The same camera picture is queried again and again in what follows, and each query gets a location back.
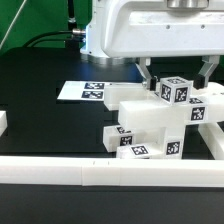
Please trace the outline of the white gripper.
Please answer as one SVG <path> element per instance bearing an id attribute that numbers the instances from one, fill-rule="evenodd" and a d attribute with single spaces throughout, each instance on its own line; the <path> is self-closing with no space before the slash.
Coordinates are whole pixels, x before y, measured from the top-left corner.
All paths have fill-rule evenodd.
<path id="1" fill-rule="evenodd" d="M 174 8 L 175 0 L 108 0 L 101 48 L 110 57 L 141 57 L 137 68 L 145 88 L 156 90 L 157 79 L 145 57 L 203 56 L 193 87 L 208 86 L 224 55 L 224 0 L 199 0 L 206 6 Z"/>

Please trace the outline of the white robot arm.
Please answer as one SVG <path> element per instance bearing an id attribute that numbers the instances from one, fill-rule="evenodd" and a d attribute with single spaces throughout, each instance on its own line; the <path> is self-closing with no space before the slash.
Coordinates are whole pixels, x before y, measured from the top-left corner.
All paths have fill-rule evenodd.
<path id="1" fill-rule="evenodd" d="M 224 55 L 224 0 L 92 0 L 81 54 L 98 63 L 135 59 L 150 90 L 152 58 L 201 56 L 194 87 L 204 88 Z"/>

